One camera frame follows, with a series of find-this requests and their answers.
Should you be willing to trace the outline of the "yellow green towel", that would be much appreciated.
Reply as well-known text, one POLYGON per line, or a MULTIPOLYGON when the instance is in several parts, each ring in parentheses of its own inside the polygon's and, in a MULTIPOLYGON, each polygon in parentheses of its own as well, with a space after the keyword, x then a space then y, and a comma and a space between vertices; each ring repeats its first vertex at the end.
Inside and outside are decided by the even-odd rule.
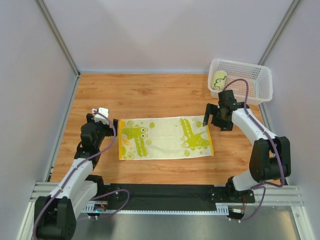
POLYGON ((203 116, 121 119, 118 158, 177 160, 214 155, 210 129, 203 116))

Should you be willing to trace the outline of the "green patterned towel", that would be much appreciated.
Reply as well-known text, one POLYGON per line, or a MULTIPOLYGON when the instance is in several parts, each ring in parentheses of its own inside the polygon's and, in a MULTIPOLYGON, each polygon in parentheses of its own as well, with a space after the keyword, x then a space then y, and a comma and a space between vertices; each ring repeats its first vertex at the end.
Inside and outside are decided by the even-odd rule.
POLYGON ((211 88, 213 90, 222 91, 227 79, 227 73, 223 70, 216 71, 212 76, 211 88))

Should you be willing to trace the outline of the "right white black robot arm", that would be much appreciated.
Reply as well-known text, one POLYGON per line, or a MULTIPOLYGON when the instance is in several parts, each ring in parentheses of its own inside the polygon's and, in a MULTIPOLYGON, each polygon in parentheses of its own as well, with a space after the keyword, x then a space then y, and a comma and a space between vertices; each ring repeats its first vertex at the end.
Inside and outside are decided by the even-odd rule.
POLYGON ((221 131, 237 126, 252 144, 248 170, 232 176, 225 187, 234 197, 266 185, 282 188, 291 174, 291 147, 285 136, 277 136, 252 113, 246 101, 238 102, 232 90, 218 93, 218 104, 206 105, 203 126, 213 124, 221 131))

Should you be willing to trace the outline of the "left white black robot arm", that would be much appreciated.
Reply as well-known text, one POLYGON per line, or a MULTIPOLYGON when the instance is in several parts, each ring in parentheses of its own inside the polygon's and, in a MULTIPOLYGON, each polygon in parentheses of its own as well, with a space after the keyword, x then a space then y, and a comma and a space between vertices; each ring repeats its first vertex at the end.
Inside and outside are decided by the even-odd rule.
POLYGON ((34 205, 32 236, 35 240, 70 240, 77 219, 86 204, 103 187, 103 178, 92 175, 104 150, 105 137, 116 140, 118 120, 110 120, 109 109, 94 108, 81 127, 80 143, 72 165, 48 196, 39 196, 34 205))

